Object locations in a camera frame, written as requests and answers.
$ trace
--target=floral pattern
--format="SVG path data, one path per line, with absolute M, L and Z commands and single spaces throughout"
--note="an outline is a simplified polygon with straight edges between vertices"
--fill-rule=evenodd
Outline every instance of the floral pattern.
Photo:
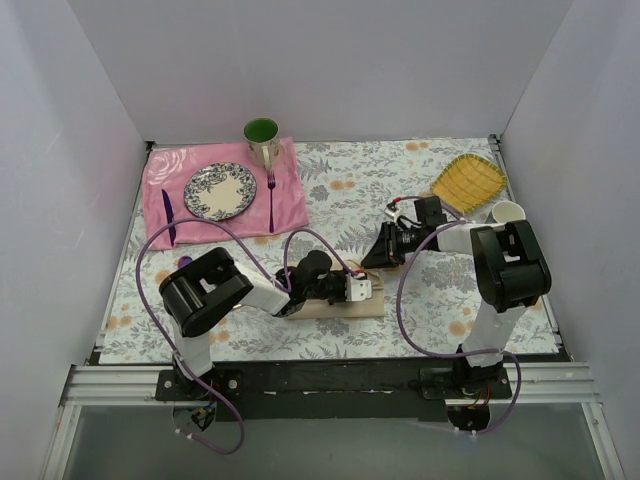
M 211 211 L 211 206 L 200 200 L 200 194 L 204 191 L 211 192 L 213 186 L 225 182 L 227 178 L 240 182 L 240 188 L 236 190 L 240 198 L 237 203 Z M 248 168 L 237 163 L 216 163 L 197 171 L 187 182 L 184 204 L 196 217 L 225 220 L 243 212 L 251 204 L 256 196 L 256 188 L 256 179 Z
M 154 185 L 160 185 L 171 174 L 180 172 L 186 156 L 186 148 L 157 153 L 152 163 L 152 168 L 148 172 L 149 182 Z
M 486 139 L 298 143 L 295 148 L 310 228 L 334 245 L 345 260 L 356 261 L 363 258 L 376 239 L 380 224 L 386 221 L 384 206 L 390 199 L 425 194 L 449 162 L 463 153 L 493 161 Z M 506 198 L 506 192 L 502 192 L 495 201 Z M 407 215 L 413 214 L 410 202 L 401 206 Z M 483 221 L 490 208 L 485 205 L 468 218 Z M 287 235 L 274 235 L 245 239 L 245 243 L 267 270 L 275 272 L 282 266 L 286 238 Z M 169 348 L 151 323 L 136 290 L 135 261 L 145 240 L 142 208 L 138 206 L 106 326 L 101 363 L 170 361 Z M 238 261 L 250 264 L 235 242 L 219 245 Z M 162 308 L 158 285 L 177 269 L 181 256 L 195 258 L 211 248 L 211 244 L 182 245 L 150 252 L 144 258 L 143 286 L 167 328 L 169 317 Z M 297 235 L 291 242 L 291 261 L 299 260 L 312 248 L 322 247 L 310 235 Z M 212 358 L 242 361 L 416 355 L 401 337 L 396 323 L 395 294 L 403 268 L 382 272 L 384 318 L 288 320 L 241 308 L 210 332 Z M 402 298 L 407 331 L 418 344 L 436 352 L 455 351 L 469 333 L 479 305 L 470 257 L 439 252 L 418 257 Z M 517 353 L 557 351 L 542 303 L 528 309 L 520 319 L 507 348 Z

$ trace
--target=table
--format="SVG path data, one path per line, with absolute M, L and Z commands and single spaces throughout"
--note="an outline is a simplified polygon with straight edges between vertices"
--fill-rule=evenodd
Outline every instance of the table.
M 463 153 L 495 163 L 484 138 L 424 139 L 384 142 L 296 143 L 299 174 L 305 187 L 310 228 L 320 233 L 344 259 L 361 260 L 386 221 L 384 206 L 394 197 L 426 194 L 445 166 Z M 495 201 L 508 198 L 507 192 Z M 468 218 L 483 221 L 491 205 Z M 407 202 L 404 211 L 413 214 Z M 246 239 L 265 267 L 282 266 L 286 235 Z M 138 252 L 146 240 L 141 205 L 134 211 L 131 234 L 115 294 L 110 302 L 101 364 L 170 363 L 171 355 L 145 312 L 135 285 Z M 223 242 L 236 259 L 247 263 L 235 242 Z M 168 328 L 158 285 L 183 255 L 198 257 L 212 244 L 180 246 L 150 252 L 142 264 L 142 280 L 151 305 Z M 309 235 L 291 242 L 290 260 L 321 248 Z M 227 315 L 210 333 L 214 361 L 379 358 L 416 355 L 402 339 L 395 315 L 395 293 L 401 269 L 383 271 L 384 318 L 288 320 L 250 308 Z M 473 325 L 480 295 L 469 256 L 423 253 L 408 277 L 403 297 L 407 330 L 420 345 L 435 352 L 453 352 Z M 528 309 L 516 326 L 507 349 L 515 353 L 558 351 L 546 307 Z

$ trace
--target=pink placemat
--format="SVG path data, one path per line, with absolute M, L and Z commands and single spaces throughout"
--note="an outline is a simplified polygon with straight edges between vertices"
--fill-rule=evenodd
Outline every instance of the pink placemat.
M 273 233 L 269 233 L 267 172 L 251 161 L 246 143 L 198 145 L 152 153 L 142 176 L 142 208 L 147 238 L 167 224 L 162 191 L 169 196 L 174 220 L 194 218 L 184 204 L 187 182 L 198 170 L 223 162 L 244 165 L 253 173 L 257 182 L 256 196 L 251 205 L 240 215 L 224 220 L 239 237 L 273 235 L 308 225 L 304 189 L 298 176 L 298 161 L 292 139 L 282 139 L 282 146 L 286 152 L 285 158 L 273 168 L 276 177 L 276 188 L 273 191 Z M 184 223 L 175 228 L 175 244 L 221 242 L 230 238 L 222 230 L 203 223 Z M 151 248 L 173 248 L 169 231 L 160 235 Z

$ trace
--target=fork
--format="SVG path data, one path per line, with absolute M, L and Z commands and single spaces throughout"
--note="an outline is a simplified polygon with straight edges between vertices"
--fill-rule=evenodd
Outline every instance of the fork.
M 273 170 L 267 171 L 267 187 L 269 187 L 269 195 L 271 197 L 271 215 L 269 217 L 269 233 L 273 233 L 273 189 L 276 188 L 276 175 Z

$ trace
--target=mug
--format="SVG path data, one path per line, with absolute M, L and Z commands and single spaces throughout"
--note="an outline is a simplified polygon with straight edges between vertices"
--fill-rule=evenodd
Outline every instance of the mug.
M 524 208 L 515 202 L 502 200 L 493 206 L 486 223 L 507 223 L 525 220 L 526 218 Z
M 251 160 L 267 170 L 271 170 L 284 155 L 278 138 L 278 124 L 270 118 L 256 118 L 247 123 L 244 138 L 249 144 Z

